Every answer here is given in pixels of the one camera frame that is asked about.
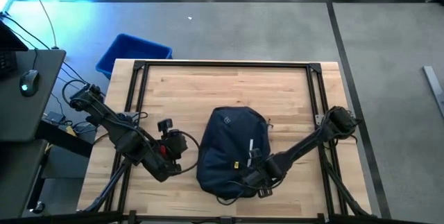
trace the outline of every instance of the white tag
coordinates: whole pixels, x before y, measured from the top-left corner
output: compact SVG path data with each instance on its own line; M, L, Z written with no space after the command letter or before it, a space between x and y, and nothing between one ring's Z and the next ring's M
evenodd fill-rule
M250 151L253 149L253 139L250 139ZM250 156L250 158L247 161L247 166L251 165L251 152L248 152L248 155Z

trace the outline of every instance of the black desk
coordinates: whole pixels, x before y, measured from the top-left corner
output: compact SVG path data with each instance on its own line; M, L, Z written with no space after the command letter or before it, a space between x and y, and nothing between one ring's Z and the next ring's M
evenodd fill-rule
M18 51L17 71L0 80L0 141L31 141L66 56L61 50L38 50L35 69L40 73L38 92L32 97L20 94L20 76L33 68L34 50Z
M66 53L39 50L37 54L40 86L36 95L25 98L19 92L19 77L32 69L34 50L17 52L18 72L0 80L0 219L21 217L30 196L38 199L38 189L32 195L31 189L36 182L36 191L40 180L41 173L37 179L36 174L46 141L85 157L92 149L86 141L41 121Z

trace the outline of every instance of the wooden table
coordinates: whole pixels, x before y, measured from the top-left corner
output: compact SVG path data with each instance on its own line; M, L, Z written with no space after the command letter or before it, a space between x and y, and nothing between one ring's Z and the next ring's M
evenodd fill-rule
M105 103L116 112L123 112L133 64L134 60L115 63ZM321 66L329 106L347 107L338 64L322 62ZM269 131L272 152L289 148L314 130L305 71L253 67L151 65L142 108L149 116L141 120L140 126L154 137L160 137L157 122L172 118L174 128L200 141L212 110L225 105L247 105L270 119L274 125ZM97 135L103 133L105 130L100 130ZM180 160L182 168L193 164L197 158L196 147L191 141L188 147ZM344 184L370 212L355 141L340 141L337 152ZM86 208L99 195L110 178L113 159L114 147L110 141L104 139L95 145L78 209ZM113 209L117 209L120 185L117 188ZM338 211L336 190L332 188ZM125 213L136 210L138 215L153 216L315 217L317 213L326 213L318 151L313 150L295 162L285 181L273 193L268 198L242 198L231 206L223 206L215 196L200 189L196 169L160 183L143 166L138 166L131 171Z

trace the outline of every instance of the table leg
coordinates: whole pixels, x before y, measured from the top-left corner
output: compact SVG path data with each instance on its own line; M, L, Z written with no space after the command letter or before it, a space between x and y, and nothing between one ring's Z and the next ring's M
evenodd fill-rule
M50 144L59 146L84 157L89 158L91 155L92 144L66 133L57 126L47 123L46 121L40 121L37 132L35 133L35 138L45 139Z
M43 185L45 179L42 178L44 167L46 166L46 162L48 161L48 153L43 155L42 161L40 162L39 173L37 174L37 178L35 179L35 184L33 190L31 192L31 196L29 197L28 204L26 209L35 209L37 207L38 201L40 199L40 194L43 190Z

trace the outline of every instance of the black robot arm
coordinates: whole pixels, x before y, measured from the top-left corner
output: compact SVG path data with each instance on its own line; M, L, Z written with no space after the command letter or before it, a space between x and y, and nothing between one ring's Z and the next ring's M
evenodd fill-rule
M350 115L349 111L343 107L333 107L325 113L319 128L289 150L272 154L264 159L259 149L253 149L251 151L253 165L247 168L246 171L242 171L244 176L241 178L240 184L247 189L256 190L260 198L272 195L272 189L283 181L288 170L297 159L324 142L332 139L347 139L353 134L357 124L357 120ZM368 213L353 199L340 177L334 172L328 158L324 153L321 154L323 167L338 190L344 195L345 201L354 214L367 216Z
M131 164L142 163L155 179L165 181L171 175L179 174L182 169L176 160L187 149L185 137L167 119L157 124L162 131L161 140L154 139L143 128L125 114L117 114L103 104L100 88L86 84L70 98L69 105L77 111L86 111L91 116L87 120L95 126L103 126L110 141Z

